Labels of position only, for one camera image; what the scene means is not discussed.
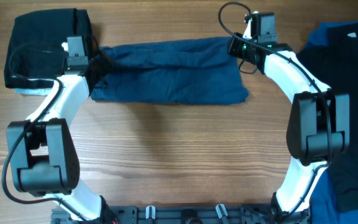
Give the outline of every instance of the wood grain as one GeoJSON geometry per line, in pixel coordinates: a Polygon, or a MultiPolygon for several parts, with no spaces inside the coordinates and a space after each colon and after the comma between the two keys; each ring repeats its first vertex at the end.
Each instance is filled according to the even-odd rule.
{"type": "MultiPolygon", "coordinates": [[[[23,120],[44,99],[4,87],[3,67],[15,17],[40,9],[87,9],[100,44],[108,46],[226,35],[217,20],[224,1],[65,2],[0,0],[0,180],[7,125],[23,120]]],[[[358,1],[244,3],[253,10],[274,11],[279,40],[295,50],[320,21],[358,20],[358,1]]],[[[242,32],[244,13],[229,7],[224,22],[242,32]]],[[[87,100],[70,128],[81,178],[110,205],[268,202],[290,161],[285,143],[290,103],[261,74],[242,79],[250,96],[246,103],[233,106],[87,100]]],[[[53,207],[53,203],[11,202],[0,183],[0,223],[48,223],[53,207]]]]}

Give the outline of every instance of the fold in cloth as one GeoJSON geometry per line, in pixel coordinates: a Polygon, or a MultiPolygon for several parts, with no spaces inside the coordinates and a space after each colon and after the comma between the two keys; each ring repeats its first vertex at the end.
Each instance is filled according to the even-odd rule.
{"type": "Polygon", "coordinates": [[[122,45],[103,50],[117,63],[91,97],[99,101],[231,105],[245,102],[230,37],[122,45]]]}

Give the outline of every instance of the wooden surface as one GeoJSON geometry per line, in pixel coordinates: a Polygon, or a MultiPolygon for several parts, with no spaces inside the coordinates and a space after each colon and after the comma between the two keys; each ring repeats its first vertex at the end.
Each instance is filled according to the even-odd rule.
{"type": "MultiPolygon", "coordinates": [[[[19,205],[1,189],[6,127],[25,119],[43,100],[4,87],[2,70],[15,17],[39,9],[87,9],[100,44],[108,46],[227,35],[217,19],[225,1],[29,2],[0,0],[0,223],[48,223],[55,207],[53,203],[19,205]]],[[[279,41],[296,51],[320,21],[358,20],[358,1],[242,2],[252,10],[275,12],[279,41]]],[[[243,32],[244,13],[228,7],[224,22],[243,32]]],[[[291,105],[268,78],[260,74],[242,78],[250,96],[246,103],[233,106],[88,99],[70,128],[81,178],[110,205],[268,202],[290,161],[285,131],[291,105]]]]}

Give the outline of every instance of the wooden table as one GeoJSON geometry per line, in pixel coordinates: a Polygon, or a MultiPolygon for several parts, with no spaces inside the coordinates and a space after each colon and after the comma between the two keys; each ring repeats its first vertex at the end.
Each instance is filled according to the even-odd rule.
{"type": "MultiPolygon", "coordinates": [[[[225,1],[30,2],[0,0],[0,180],[7,125],[25,119],[44,99],[4,87],[2,70],[15,17],[39,9],[87,9],[100,44],[107,46],[227,36],[218,23],[225,1]]],[[[289,43],[295,51],[319,21],[358,20],[358,1],[242,2],[252,10],[273,11],[279,42],[289,43]]],[[[244,14],[239,7],[228,7],[223,19],[230,29],[243,32],[244,14]]],[[[81,178],[110,205],[269,202],[290,161],[285,133],[291,104],[267,77],[258,73],[242,79],[250,96],[233,106],[88,99],[70,128],[81,178]]],[[[54,207],[52,202],[16,204],[3,194],[0,181],[0,223],[48,223],[54,207]]]]}

